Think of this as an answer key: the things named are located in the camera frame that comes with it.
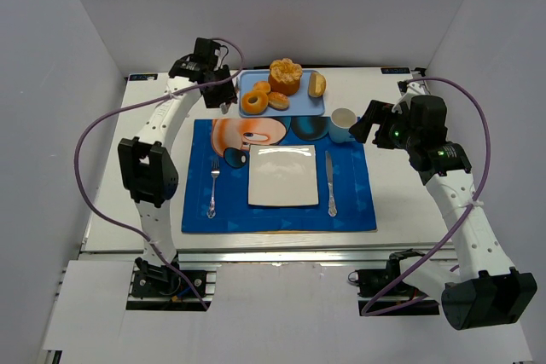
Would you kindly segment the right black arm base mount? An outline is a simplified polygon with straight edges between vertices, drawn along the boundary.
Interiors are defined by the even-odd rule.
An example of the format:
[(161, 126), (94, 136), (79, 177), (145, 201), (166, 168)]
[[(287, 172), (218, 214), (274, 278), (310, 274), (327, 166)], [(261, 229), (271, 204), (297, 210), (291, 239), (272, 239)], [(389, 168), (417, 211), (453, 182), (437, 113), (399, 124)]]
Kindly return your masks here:
[[(407, 251), (394, 252), (386, 261), (382, 269), (358, 269), (347, 275), (350, 285), (357, 288), (359, 314), (362, 315), (364, 305), (371, 300), (377, 292), (391, 283), (400, 275), (399, 263), (409, 257), (422, 257), (423, 253), (409, 249)], [(397, 284), (382, 296), (370, 309), (369, 313), (382, 309), (390, 309), (401, 304), (415, 302), (402, 309), (393, 309), (380, 316), (433, 316), (439, 315), (439, 305), (433, 299), (425, 296), (417, 288), (403, 282)]]

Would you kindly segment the ring donut bread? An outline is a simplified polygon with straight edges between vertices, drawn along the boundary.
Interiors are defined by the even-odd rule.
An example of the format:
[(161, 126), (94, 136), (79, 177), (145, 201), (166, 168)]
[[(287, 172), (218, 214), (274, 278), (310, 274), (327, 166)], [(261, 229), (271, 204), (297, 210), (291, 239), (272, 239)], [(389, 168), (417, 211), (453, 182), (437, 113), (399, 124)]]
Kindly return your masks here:
[(252, 90), (241, 98), (241, 110), (248, 115), (259, 115), (268, 105), (268, 95), (261, 90)]

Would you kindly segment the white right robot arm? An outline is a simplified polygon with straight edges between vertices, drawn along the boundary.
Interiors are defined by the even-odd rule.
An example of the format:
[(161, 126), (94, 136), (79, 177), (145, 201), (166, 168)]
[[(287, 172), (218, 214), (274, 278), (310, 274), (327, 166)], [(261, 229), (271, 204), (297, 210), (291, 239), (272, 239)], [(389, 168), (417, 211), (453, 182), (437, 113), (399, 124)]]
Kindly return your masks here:
[(394, 103), (372, 100), (350, 128), (358, 142), (375, 131), (374, 145), (400, 149), (433, 198), (447, 227), (446, 235), (426, 254), (414, 250), (393, 253), (386, 264), (384, 287), (361, 308), (363, 316), (392, 312), (375, 303), (400, 286), (411, 286), (418, 297), (429, 297), (456, 330), (513, 324), (537, 292), (530, 273), (521, 273), (502, 249), (479, 197), (489, 173), (474, 182), (472, 166), (462, 146), (447, 139), (447, 106), (429, 95), (421, 80), (399, 82)]

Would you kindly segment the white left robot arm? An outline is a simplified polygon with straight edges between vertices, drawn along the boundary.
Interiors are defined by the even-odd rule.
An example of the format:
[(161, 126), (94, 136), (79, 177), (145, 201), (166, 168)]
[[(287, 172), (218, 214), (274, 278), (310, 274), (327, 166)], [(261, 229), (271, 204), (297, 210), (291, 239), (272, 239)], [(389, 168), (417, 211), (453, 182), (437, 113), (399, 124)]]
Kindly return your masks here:
[(179, 267), (178, 253), (171, 234), (170, 200), (177, 191), (178, 172), (171, 148), (193, 105), (203, 99), (207, 108), (223, 113), (237, 103), (230, 70), (221, 60), (224, 46), (216, 39), (197, 38), (194, 51), (178, 59), (168, 72), (165, 94), (175, 78), (186, 78), (199, 88), (168, 96), (131, 139), (118, 145), (122, 183), (135, 202), (146, 235), (141, 257), (135, 260), (131, 294), (135, 298), (176, 296), (190, 286), (169, 267)]

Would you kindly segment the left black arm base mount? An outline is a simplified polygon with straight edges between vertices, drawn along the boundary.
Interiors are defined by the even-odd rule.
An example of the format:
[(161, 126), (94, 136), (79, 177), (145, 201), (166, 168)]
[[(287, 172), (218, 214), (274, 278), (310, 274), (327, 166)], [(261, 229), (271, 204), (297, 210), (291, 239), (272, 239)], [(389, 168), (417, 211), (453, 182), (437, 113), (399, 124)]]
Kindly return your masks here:
[(125, 308), (129, 311), (205, 312), (212, 302), (212, 272), (183, 270), (191, 285), (166, 266), (135, 260)]

